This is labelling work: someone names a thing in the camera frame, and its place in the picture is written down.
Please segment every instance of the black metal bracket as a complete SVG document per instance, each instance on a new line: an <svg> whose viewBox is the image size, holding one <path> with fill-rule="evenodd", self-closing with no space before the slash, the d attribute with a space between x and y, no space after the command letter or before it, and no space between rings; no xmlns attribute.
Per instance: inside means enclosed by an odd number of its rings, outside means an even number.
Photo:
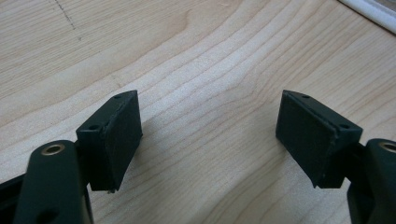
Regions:
<svg viewBox="0 0 396 224"><path fill-rule="evenodd" d="M347 177L352 223L396 223L396 143L359 143L363 129L314 98L283 91L276 137L314 187L338 189Z"/></svg>
<svg viewBox="0 0 396 224"><path fill-rule="evenodd" d="M77 129L76 143L36 149L25 175L0 185L0 223L93 223L86 189L114 192L142 136L137 91L111 97Z"/></svg>

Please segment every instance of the wooden surface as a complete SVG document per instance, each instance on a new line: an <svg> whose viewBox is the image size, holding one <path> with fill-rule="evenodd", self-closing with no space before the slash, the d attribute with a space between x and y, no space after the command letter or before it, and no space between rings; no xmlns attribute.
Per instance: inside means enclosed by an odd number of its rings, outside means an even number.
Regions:
<svg viewBox="0 0 396 224"><path fill-rule="evenodd" d="M349 223L275 138L300 91L396 139L396 38L335 0L2 1L0 181L111 95L138 90L144 137L97 223Z"/></svg>

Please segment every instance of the screw hole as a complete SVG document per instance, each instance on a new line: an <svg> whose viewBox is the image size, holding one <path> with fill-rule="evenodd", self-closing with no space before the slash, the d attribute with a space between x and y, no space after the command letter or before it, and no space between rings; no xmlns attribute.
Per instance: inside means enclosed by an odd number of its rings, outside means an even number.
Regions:
<svg viewBox="0 0 396 224"><path fill-rule="evenodd" d="M39 224L51 223L58 215L59 212L57 210L48 209L38 214L35 221Z"/></svg>
<svg viewBox="0 0 396 224"><path fill-rule="evenodd" d="M343 128L343 129L349 129L350 128L349 125L346 125L346 124L340 124L340 127Z"/></svg>
<svg viewBox="0 0 396 224"><path fill-rule="evenodd" d="M56 144L56 145L52 145L52 146L44 148L41 151L41 154L44 156L52 156L52 155L55 155L55 154L61 152L62 150L64 150L64 145Z"/></svg>
<svg viewBox="0 0 396 224"><path fill-rule="evenodd" d="M96 129L99 129L99 125L93 124L93 125L91 125L88 129L89 129L89 130L96 130Z"/></svg>
<svg viewBox="0 0 396 224"><path fill-rule="evenodd" d="M382 148L390 151L390 152L395 152L396 153L396 145L392 143L387 143L387 142L381 142L379 144Z"/></svg>

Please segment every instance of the pencil mark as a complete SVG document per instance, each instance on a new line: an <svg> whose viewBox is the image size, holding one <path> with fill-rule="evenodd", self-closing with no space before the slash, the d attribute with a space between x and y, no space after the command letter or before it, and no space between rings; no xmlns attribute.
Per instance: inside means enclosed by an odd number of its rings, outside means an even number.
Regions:
<svg viewBox="0 0 396 224"><path fill-rule="evenodd" d="M67 21L70 23L70 25L73 27L73 30L76 30L76 27L74 26L71 18L67 16L66 11L62 7L62 5L58 2L58 0L55 0L56 4L58 4L58 7L61 9L61 11L64 13L64 16L66 17Z"/></svg>

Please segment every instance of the scratch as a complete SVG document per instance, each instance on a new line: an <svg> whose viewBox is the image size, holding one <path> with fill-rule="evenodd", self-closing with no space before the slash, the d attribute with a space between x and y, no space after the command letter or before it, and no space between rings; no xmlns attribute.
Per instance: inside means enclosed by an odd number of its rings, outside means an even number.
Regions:
<svg viewBox="0 0 396 224"><path fill-rule="evenodd" d="M58 7L61 9L61 11L64 13L64 16L66 19L69 21L70 25L73 27L73 30L76 30L76 27L74 26L72 20L70 19L69 16L67 16L66 11L64 11L64 8L62 7L61 4L59 4L58 0L55 0L56 4L58 4Z"/></svg>

